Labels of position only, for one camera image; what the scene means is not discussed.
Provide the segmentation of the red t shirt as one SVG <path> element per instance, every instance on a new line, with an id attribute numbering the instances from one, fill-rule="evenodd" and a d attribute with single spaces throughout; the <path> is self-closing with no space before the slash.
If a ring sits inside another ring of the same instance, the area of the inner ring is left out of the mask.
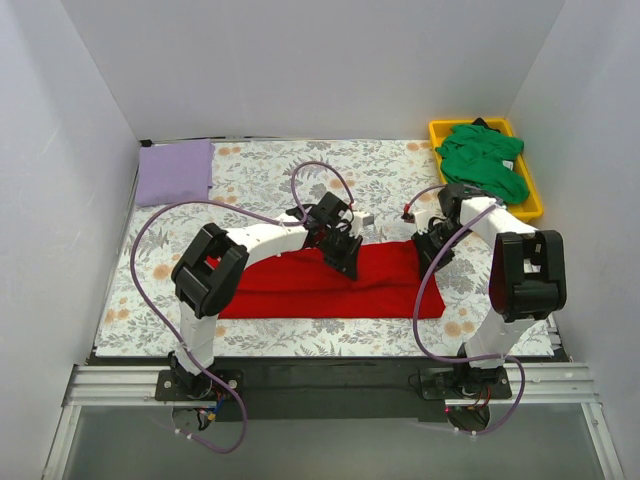
<path id="1" fill-rule="evenodd" d="M 317 249 L 284 253 L 247 268 L 221 319 L 410 318 L 421 284 L 414 244 L 360 248 L 358 278 L 330 268 Z"/>

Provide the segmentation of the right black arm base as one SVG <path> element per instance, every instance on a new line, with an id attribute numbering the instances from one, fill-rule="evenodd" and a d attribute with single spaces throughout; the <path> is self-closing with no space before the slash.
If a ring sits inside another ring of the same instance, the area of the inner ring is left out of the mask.
<path id="1" fill-rule="evenodd" d="M 408 383 L 425 400 L 478 399 L 506 400 L 512 390 L 502 367 L 470 370 L 453 368 L 420 369 Z"/>

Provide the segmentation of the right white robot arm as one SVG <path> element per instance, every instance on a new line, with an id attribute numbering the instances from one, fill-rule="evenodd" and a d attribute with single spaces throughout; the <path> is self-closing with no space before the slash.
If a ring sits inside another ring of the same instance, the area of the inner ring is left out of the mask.
<path id="1" fill-rule="evenodd" d="M 412 223 L 421 283 L 416 295 L 412 329 L 419 349 L 430 359 L 464 364 L 452 373 L 454 389 L 475 397 L 489 384 L 486 370 L 497 369 L 512 358 L 509 353 L 534 323 L 564 308 L 567 300 L 564 242 L 555 230 L 538 230 L 512 215 L 503 201 L 477 187 L 449 183 L 437 185 L 442 215 L 429 217 L 403 209 L 402 219 Z M 488 284 L 490 309 L 474 335 L 455 357 L 437 356 L 422 343 L 418 317 L 427 284 L 434 272 L 454 258 L 454 247 L 469 234 L 477 234 L 492 248 Z"/>

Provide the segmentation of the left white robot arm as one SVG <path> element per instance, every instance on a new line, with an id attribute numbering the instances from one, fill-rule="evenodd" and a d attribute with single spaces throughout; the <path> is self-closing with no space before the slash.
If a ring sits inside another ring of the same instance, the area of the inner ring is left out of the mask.
<path id="1" fill-rule="evenodd" d="M 327 193 L 316 204 L 293 207 L 263 223 L 229 230 L 214 223 L 202 227 L 171 275 L 181 314 L 181 347 L 175 353 L 183 369 L 180 390 L 193 400 L 211 392 L 213 377 L 206 368 L 214 363 L 216 322 L 245 269 L 280 254 L 317 249 L 328 267 L 355 280 L 362 231 L 373 223 L 372 214 L 354 211 Z"/>

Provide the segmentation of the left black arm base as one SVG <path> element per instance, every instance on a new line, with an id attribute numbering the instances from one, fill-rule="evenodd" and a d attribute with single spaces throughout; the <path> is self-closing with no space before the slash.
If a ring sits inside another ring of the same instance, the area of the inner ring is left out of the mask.
<path id="1" fill-rule="evenodd" d="M 233 390 L 238 394 L 242 393 L 246 377 L 245 369 L 214 369 L 213 374 L 229 387 L 234 386 Z M 161 402 L 235 400 L 226 388 L 209 376 L 179 373 L 175 369 L 159 372 L 154 399 Z"/>

